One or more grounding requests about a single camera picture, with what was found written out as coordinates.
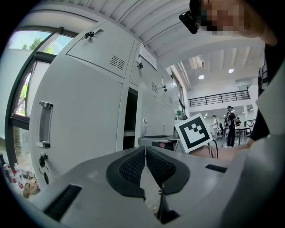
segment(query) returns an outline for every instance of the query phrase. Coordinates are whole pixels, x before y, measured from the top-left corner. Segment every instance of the black mesh pad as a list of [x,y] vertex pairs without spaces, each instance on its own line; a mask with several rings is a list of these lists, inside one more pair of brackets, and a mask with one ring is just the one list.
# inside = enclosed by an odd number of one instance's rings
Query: black mesh pad
[[190,177],[189,168],[181,161],[147,147],[147,167],[163,194],[181,191]]
[[139,187],[145,167],[145,147],[113,161],[107,168],[106,179],[110,186],[124,196],[144,198],[144,190]]
[[120,174],[125,180],[139,187],[144,167],[144,151],[141,151],[121,164]]

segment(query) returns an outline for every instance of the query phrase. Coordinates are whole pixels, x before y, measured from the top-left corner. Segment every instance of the camera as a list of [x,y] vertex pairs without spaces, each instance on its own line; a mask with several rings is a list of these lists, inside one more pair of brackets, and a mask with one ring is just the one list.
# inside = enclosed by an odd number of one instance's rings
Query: camera
[[201,0],[191,0],[189,7],[190,10],[182,13],[179,19],[192,34],[196,34],[200,28],[196,17],[200,14],[199,12],[201,12]]

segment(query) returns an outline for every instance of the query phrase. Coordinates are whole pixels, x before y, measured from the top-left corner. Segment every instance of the ventilation grille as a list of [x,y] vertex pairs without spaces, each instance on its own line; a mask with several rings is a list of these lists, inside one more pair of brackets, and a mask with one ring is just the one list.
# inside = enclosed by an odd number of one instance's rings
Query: ventilation grille
[[75,200],[82,187],[69,185],[63,193],[45,210],[45,214],[59,221],[72,202]]
[[152,83],[152,90],[158,93],[158,87],[155,83]]
[[122,59],[119,59],[118,57],[114,56],[112,57],[110,64],[113,66],[118,67],[119,69],[123,70],[125,66],[125,62]]

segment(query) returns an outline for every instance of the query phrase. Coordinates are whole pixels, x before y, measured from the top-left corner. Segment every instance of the white cable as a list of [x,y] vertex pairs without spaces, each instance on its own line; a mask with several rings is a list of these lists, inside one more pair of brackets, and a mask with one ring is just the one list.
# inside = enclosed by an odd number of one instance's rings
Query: white cable
[[33,168],[33,166],[31,167],[30,172],[28,173],[28,178],[27,178],[27,180],[26,180],[26,183],[27,183],[27,182],[28,182],[28,180],[29,180],[29,177],[30,177],[30,174],[31,174],[32,168]]

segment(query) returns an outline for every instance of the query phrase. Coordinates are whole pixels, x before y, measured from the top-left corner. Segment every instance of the person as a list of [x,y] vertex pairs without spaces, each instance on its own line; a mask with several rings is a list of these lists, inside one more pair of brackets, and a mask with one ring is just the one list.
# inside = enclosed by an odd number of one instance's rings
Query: person
[[216,116],[215,115],[212,115],[213,117],[213,134],[214,134],[214,139],[217,139],[217,126],[218,126],[218,123],[217,123],[217,119],[216,119]]
[[[279,70],[284,57],[283,7],[279,2],[260,0],[201,0],[202,17],[197,20],[202,27],[213,31],[234,31],[244,37],[258,37],[265,43],[265,61],[258,72],[258,95],[270,84]],[[256,123],[246,145],[233,148],[219,148],[219,158],[232,160],[235,154],[248,149],[260,138],[266,137],[269,130],[258,110]],[[211,147],[216,155],[216,147]],[[208,146],[191,153],[200,157],[209,157]]]
[[236,136],[236,128],[235,128],[235,122],[237,122],[236,116],[232,112],[233,107],[230,105],[227,107],[228,112],[225,117],[225,127],[228,127],[228,137],[227,137],[227,147],[226,148],[232,148],[235,144],[235,136]]
[[240,126],[240,124],[241,124],[241,121],[240,121],[240,118],[238,117],[237,122],[236,122],[236,126]]

